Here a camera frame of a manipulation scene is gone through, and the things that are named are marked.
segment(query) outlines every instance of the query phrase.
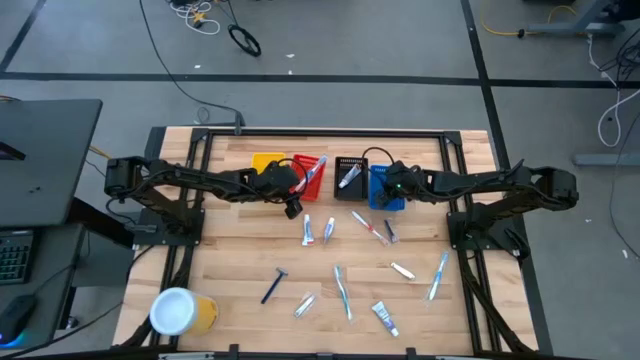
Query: computer mouse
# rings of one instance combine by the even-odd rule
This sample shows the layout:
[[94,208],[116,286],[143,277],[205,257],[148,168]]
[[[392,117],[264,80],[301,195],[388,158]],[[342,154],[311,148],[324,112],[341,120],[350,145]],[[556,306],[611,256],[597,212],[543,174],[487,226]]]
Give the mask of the computer mouse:
[[22,295],[11,300],[0,314],[0,345],[8,344],[20,335],[35,307],[35,295]]

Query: blue container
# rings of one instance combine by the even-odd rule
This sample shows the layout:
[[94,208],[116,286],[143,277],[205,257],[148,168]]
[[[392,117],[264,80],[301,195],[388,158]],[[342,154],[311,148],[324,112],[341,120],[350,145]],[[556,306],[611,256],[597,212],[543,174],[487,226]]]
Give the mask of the blue container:
[[398,211],[404,210],[404,199],[393,199],[389,205],[382,208],[376,204],[376,192],[382,190],[382,183],[380,179],[383,181],[387,179],[387,168],[386,165],[372,165],[371,171],[376,173],[378,176],[374,174],[369,174],[369,207],[373,210],[386,210],[386,211]]

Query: small tube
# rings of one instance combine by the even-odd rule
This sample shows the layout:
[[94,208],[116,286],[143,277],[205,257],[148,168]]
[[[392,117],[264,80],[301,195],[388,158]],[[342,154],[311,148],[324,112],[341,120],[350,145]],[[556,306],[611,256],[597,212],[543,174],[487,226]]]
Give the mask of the small tube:
[[329,238],[331,238],[331,234],[333,234],[333,228],[334,228],[334,224],[336,222],[336,219],[334,218],[329,218],[329,222],[327,223],[327,226],[324,228],[324,244],[326,245],[329,242]]
[[311,309],[313,304],[315,304],[315,302],[316,302],[316,296],[310,292],[306,292],[302,297],[302,301],[300,301],[300,305],[298,306],[296,311],[293,313],[293,316],[295,316],[296,318],[299,318],[300,316],[306,314],[307,311]]
[[356,176],[358,176],[358,174],[360,174],[360,171],[361,171],[360,164],[353,165],[353,167],[351,168],[351,170],[349,170],[347,175],[345,175],[342,178],[342,180],[340,180],[340,184],[338,184],[338,187],[342,189],[345,186],[349,185],[349,183],[353,181],[353,179],[355,179]]
[[377,304],[373,305],[371,309],[376,313],[376,315],[378,315],[380,320],[382,320],[384,327],[386,327],[387,330],[389,330],[391,335],[393,336],[400,335],[400,333],[398,332],[398,329],[396,329],[396,325],[393,323],[393,320],[391,320],[391,315],[389,315],[389,312],[384,307],[384,304],[382,303],[382,301],[379,301]]
[[304,237],[302,238],[302,246],[313,245],[313,233],[311,232],[311,217],[304,214]]

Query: wooden tabletop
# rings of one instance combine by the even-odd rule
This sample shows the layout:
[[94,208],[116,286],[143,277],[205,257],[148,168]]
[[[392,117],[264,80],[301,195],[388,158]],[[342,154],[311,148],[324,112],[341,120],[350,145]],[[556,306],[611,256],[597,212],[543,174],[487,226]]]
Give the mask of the wooden tabletop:
[[[167,128],[160,157],[184,164],[191,130]],[[487,133],[461,131],[461,135],[469,173],[495,170]],[[448,205],[413,201],[406,204],[404,211],[384,212],[369,209],[366,202],[338,201],[333,197],[335,157],[360,156],[373,145],[387,149],[405,164],[442,170],[440,148],[434,139],[214,138],[209,164],[209,171],[214,172],[250,167],[254,152],[284,152],[288,157],[327,154],[319,200],[302,205],[303,213],[311,216],[316,239],[322,239],[329,217],[336,219],[335,231],[328,245],[316,241],[313,247],[303,247],[302,215],[289,220],[283,205],[230,204],[205,194],[203,238],[194,254],[189,289],[215,299],[220,317],[206,335],[181,336],[180,350],[227,351],[230,344],[239,344],[240,351],[249,352],[404,354],[407,347],[415,347],[418,354],[472,354],[455,252],[451,252],[436,299],[428,308],[421,300],[442,252],[451,250],[445,221]],[[367,157],[370,164],[389,162],[385,154],[377,151],[369,152]],[[172,199],[178,198],[177,188],[161,190]],[[498,193],[482,194],[474,200],[491,202],[500,197]],[[352,210],[381,231],[382,220],[392,218],[400,243],[383,247],[354,220]],[[158,294],[166,252],[166,247],[156,247],[131,271],[114,344],[126,340],[147,316]],[[517,262],[504,251],[487,251],[485,258],[497,309],[525,344],[537,348]],[[389,268],[391,262],[411,270],[416,280],[410,282]],[[335,264],[345,271],[354,313],[351,324],[333,277]],[[287,269],[289,276],[261,305],[260,299],[277,276],[276,267]],[[293,312],[307,291],[318,299],[309,313],[296,319]],[[397,338],[371,310],[380,300],[400,332]],[[483,344],[489,348],[484,314],[477,302],[476,307]]]

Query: paper cup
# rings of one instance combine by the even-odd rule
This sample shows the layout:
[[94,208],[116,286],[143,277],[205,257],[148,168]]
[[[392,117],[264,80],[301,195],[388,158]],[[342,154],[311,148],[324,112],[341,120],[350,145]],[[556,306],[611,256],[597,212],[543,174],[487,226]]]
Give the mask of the paper cup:
[[212,299],[183,288],[170,288],[151,305],[149,318],[162,335],[202,335],[218,317],[218,305]]

